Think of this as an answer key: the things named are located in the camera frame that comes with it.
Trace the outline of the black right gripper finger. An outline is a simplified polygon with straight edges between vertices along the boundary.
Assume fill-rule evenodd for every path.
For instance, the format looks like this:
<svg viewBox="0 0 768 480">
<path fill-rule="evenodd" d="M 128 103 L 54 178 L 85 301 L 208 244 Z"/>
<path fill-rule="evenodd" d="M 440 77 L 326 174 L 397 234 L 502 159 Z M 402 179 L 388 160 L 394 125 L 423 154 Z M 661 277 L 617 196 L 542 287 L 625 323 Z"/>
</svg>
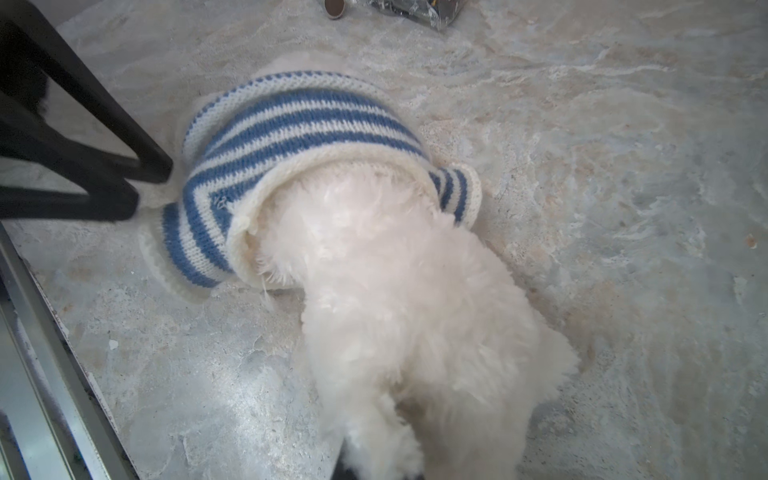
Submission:
<svg viewBox="0 0 768 480">
<path fill-rule="evenodd" d="M 345 447 L 339 451 L 334 470 L 330 477 L 331 480 L 358 480 L 355 471 L 345 463 Z"/>
</svg>

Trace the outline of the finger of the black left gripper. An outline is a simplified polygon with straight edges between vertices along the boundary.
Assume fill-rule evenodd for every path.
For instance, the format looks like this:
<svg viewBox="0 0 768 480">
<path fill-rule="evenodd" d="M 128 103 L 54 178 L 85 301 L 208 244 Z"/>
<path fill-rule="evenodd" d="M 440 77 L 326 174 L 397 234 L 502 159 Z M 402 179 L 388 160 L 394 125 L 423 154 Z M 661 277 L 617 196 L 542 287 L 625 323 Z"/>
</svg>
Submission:
<svg viewBox="0 0 768 480">
<path fill-rule="evenodd" d="M 147 183 L 166 182 L 173 169 L 169 155 L 119 105 L 55 27 L 28 1 L 3 1 L 1 21 L 20 36 L 23 55 L 41 68 L 74 100 L 134 153 L 126 157 L 87 146 L 122 177 Z"/>
<path fill-rule="evenodd" d="M 98 155 L 1 95 L 1 217 L 121 221 L 137 191 Z"/>
</svg>

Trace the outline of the white fluffy teddy bear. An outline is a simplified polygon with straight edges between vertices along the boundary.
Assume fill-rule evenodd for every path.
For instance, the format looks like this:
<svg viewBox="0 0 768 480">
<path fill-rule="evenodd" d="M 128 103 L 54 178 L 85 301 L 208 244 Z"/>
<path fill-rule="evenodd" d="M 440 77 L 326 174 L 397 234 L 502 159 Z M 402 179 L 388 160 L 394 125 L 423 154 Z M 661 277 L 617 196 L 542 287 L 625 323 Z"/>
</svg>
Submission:
<svg viewBox="0 0 768 480">
<path fill-rule="evenodd" d="M 302 70 L 359 78 L 295 53 L 248 81 Z M 305 173 L 256 219 L 247 255 L 271 281 L 256 288 L 303 293 L 324 418 L 360 479 L 515 478 L 534 409 L 578 369 L 472 228 L 368 165 Z"/>
</svg>

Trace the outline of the blue white striped knit sweater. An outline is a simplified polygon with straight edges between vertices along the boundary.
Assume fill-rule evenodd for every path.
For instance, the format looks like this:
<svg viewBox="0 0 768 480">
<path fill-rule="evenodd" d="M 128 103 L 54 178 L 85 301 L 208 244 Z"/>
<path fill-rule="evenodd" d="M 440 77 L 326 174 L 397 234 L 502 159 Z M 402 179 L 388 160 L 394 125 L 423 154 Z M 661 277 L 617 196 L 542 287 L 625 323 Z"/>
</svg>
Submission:
<svg viewBox="0 0 768 480">
<path fill-rule="evenodd" d="M 471 166 L 435 160 L 384 91 L 331 71 L 264 75 L 204 98 L 179 153 L 189 171 L 179 198 L 141 211 L 139 245 L 155 278 L 192 303 L 230 279 L 271 287 L 248 238 L 268 199 L 312 170 L 407 174 L 465 228 L 482 202 Z"/>
</svg>

